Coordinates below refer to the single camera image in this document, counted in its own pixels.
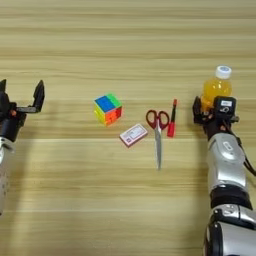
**marker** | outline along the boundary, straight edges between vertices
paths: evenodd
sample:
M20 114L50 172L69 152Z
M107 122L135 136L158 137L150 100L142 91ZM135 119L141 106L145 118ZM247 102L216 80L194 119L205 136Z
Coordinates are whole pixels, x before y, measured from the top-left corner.
M176 106L177 106L177 99L174 99L173 105L172 105L172 116L171 121L168 125L168 131L167 136L173 138L175 135L175 117L176 117Z

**scissors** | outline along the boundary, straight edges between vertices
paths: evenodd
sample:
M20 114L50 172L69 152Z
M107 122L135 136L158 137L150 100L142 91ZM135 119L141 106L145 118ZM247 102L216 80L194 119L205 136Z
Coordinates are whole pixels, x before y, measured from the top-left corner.
M149 126L155 130L157 169L160 170L162 165L161 132L169 124L169 115L164 111L157 113L155 110L149 110L146 114L146 120Z

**bottle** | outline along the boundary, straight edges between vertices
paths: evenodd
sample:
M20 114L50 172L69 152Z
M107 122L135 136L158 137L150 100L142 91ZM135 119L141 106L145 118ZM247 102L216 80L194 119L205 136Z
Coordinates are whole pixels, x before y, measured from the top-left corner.
M232 92L230 76L232 69L228 66L218 66L215 77L204 83L203 94L201 96L202 112L208 113L213 108L216 96L229 97Z

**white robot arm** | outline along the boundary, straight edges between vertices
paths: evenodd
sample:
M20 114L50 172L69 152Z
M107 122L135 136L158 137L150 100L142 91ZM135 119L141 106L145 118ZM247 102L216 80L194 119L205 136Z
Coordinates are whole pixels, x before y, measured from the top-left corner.
M239 120L235 116L235 106L234 98L217 97L214 109L207 116L200 111L198 97L193 106L194 122L203 125L209 140L211 215L205 233L204 256L256 255L256 213L248 194L243 165L252 174L256 172L240 139L231 131L231 123Z
M15 102L10 102L5 90L6 80L3 80L0 82L0 215L4 210L14 142L27 114L40 112L45 97L43 81L35 89L33 105L28 107L17 107Z

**red handle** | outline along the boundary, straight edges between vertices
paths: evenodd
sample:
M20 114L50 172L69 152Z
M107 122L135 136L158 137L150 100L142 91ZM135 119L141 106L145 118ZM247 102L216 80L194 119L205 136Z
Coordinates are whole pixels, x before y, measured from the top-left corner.
M173 138L175 134L175 123L170 122L168 126L167 136Z
M148 122L148 125L151 126L151 128L155 129L157 124L157 113L155 110L149 110L146 114L146 120Z
M164 130L169 125L169 115L164 111L160 111L158 114L158 119L161 130Z

